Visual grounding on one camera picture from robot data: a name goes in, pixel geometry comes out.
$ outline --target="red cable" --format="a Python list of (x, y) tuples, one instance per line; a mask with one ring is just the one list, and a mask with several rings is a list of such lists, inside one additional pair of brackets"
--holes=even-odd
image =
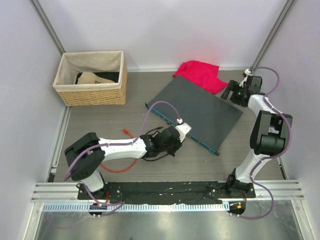
[[(122, 131), (123, 131), (125, 134), (128, 134), (131, 138), (134, 138), (134, 136), (132, 136), (131, 133), (128, 132), (127, 129), (123, 128)], [(107, 168), (105, 165), (103, 165), (102, 163), (100, 164), (100, 166), (103, 167), (105, 170), (111, 172), (111, 173), (117, 173), (117, 174), (118, 174), (118, 173), (123, 173), (123, 172), (129, 170), (130, 168), (132, 168), (133, 165), (136, 164), (136, 162), (137, 162), (137, 159), (135, 158), (134, 161), (133, 161), (133, 163), (132, 163), (130, 166), (126, 167), (125, 169), (119, 170), (119, 171), (111, 170), (111, 169)]]

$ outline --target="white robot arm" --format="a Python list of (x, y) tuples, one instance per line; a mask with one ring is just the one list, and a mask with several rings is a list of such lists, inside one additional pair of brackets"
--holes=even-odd
[[(268, 97), (261, 93), (262, 78), (254, 76), (249, 69), (245, 70), (243, 77), (241, 83), (231, 80), (221, 96), (222, 99), (226, 100), (230, 91), (232, 91), (231, 102), (249, 107), (257, 116), (250, 137), (251, 150), (243, 163), (231, 174), (232, 181), (229, 185), (235, 191), (238, 189), (239, 192), (243, 191), (243, 188), (249, 188), (248, 184), (252, 182), (251, 178), (254, 179), (261, 168), (271, 160), (270, 156), (275, 156), (285, 149), (289, 139), (288, 126), (273, 111), (275, 108), (269, 102)], [(289, 124), (292, 124), (292, 116), (289, 114), (283, 115)], [(264, 160), (261, 164), (254, 169), (254, 166), (262, 159)]]
[(191, 127), (187, 123), (183, 123), (176, 127), (165, 128), (162, 132), (141, 135), (137, 140), (98, 138), (95, 132), (90, 132), (64, 151), (70, 167), (83, 150), (100, 145), (92, 152), (84, 154), (76, 162), (70, 176), (74, 181), (83, 182), (90, 192), (96, 192), (105, 185), (102, 176), (96, 170), (102, 162), (123, 158), (153, 158), (162, 152), (174, 156), (190, 130)]

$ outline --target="pink cloth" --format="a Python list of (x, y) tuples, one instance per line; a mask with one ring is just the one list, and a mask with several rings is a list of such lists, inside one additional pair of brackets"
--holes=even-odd
[(217, 94), (228, 85), (217, 77), (218, 71), (219, 66), (192, 60), (182, 63), (173, 77), (180, 75), (209, 93)]

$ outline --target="purple cable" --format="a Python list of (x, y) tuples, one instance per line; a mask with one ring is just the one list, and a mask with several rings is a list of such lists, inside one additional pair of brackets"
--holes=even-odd
[(124, 143), (104, 143), (104, 144), (97, 144), (97, 145), (93, 145), (91, 147), (88, 147), (87, 149), (85, 149), (84, 151), (82, 151), (75, 159), (74, 161), (71, 163), (71, 165), (69, 166), (68, 170), (66, 171), (66, 174), (64, 176), (64, 179), (63, 181), (67, 181), (70, 176), (71, 176), (71, 170), (74, 168), (74, 166), (76, 165), (76, 163), (79, 161), (79, 159), (85, 155), (88, 151), (91, 151), (92, 149), (96, 149), (96, 148), (99, 148), (99, 147), (105, 147), (105, 146), (128, 146), (128, 145), (131, 145), (131, 144), (134, 144), (138, 138), (140, 137), (142, 131), (144, 130), (144, 127), (146, 125), (146, 121), (147, 121), (147, 118), (151, 112), (151, 110), (154, 108), (155, 105), (157, 104), (167, 104), (169, 105), (170, 107), (172, 107), (174, 109), (174, 111), (176, 112), (176, 114), (178, 115), (178, 118), (181, 119), (180, 117), (180, 114), (178, 112), (178, 110), (172, 105), (170, 104), (169, 102), (166, 102), (166, 101), (156, 101), (154, 104), (151, 105), (151, 107), (149, 108), (148, 112), (146, 113), (145, 115), (145, 118), (144, 118), (144, 121), (143, 121), (143, 124), (141, 126), (141, 129), (140, 129), (140, 132), (139, 134), (137, 135), (137, 137), (131, 141), (131, 142), (124, 142)]
[(270, 92), (268, 92), (267, 94), (264, 95), (264, 97), (263, 97), (263, 102), (264, 102), (271, 110), (273, 110), (275, 113), (277, 113), (277, 114), (283, 119), (283, 121), (285, 122), (286, 126), (287, 126), (288, 129), (289, 129), (289, 139), (288, 139), (288, 144), (286, 145), (286, 147), (284, 148), (284, 150), (283, 150), (282, 152), (280, 152), (279, 154), (274, 155), (274, 156), (266, 156), (266, 157), (263, 157), (263, 158), (262, 158), (260, 161), (258, 161), (258, 162), (256, 163), (256, 165), (251, 169), (251, 171), (250, 171), (250, 180), (251, 180), (251, 182), (252, 182), (253, 184), (255, 184), (255, 185), (257, 185), (257, 186), (265, 189), (265, 190), (269, 193), (269, 195), (270, 195), (270, 197), (271, 197), (271, 207), (270, 207), (269, 211), (268, 211), (267, 213), (265, 213), (264, 215), (262, 215), (262, 216), (242, 216), (242, 215), (239, 215), (239, 218), (248, 219), (248, 220), (263, 219), (263, 218), (265, 218), (266, 216), (268, 216), (268, 215), (273, 211), (273, 209), (274, 209), (274, 207), (275, 207), (275, 199), (274, 199), (274, 196), (272, 195), (271, 191), (270, 191), (267, 187), (265, 187), (265, 186), (261, 185), (260, 183), (257, 183), (256, 181), (254, 181), (254, 179), (252, 178), (252, 175), (254, 174), (254, 171), (257, 169), (257, 167), (258, 167), (264, 160), (266, 160), (266, 159), (276, 159), (276, 158), (281, 157), (283, 154), (285, 154), (285, 153), (287, 152), (287, 150), (289, 149), (289, 147), (290, 147), (290, 144), (291, 144), (291, 141), (292, 141), (292, 135), (293, 135), (293, 134), (292, 134), (292, 129), (291, 129), (290, 123), (289, 123), (289, 121), (287, 120), (287, 118), (286, 118), (278, 109), (274, 108), (274, 107), (269, 103), (269, 101), (266, 99), (266, 97), (267, 97), (269, 94), (271, 94), (273, 91), (275, 91), (276, 88), (278, 87), (279, 82), (280, 82), (280, 76), (279, 76), (279, 74), (278, 74), (274, 69), (272, 69), (272, 68), (270, 68), (270, 67), (264, 67), (264, 66), (256, 67), (256, 68), (253, 68), (253, 69), (251, 69), (251, 70), (254, 71), (254, 70), (256, 70), (256, 69), (267, 69), (267, 70), (270, 70), (270, 71), (272, 71), (272, 72), (274, 72), (274, 73), (276, 74), (276, 77), (277, 77), (276, 85), (275, 85), (275, 87), (274, 87)]

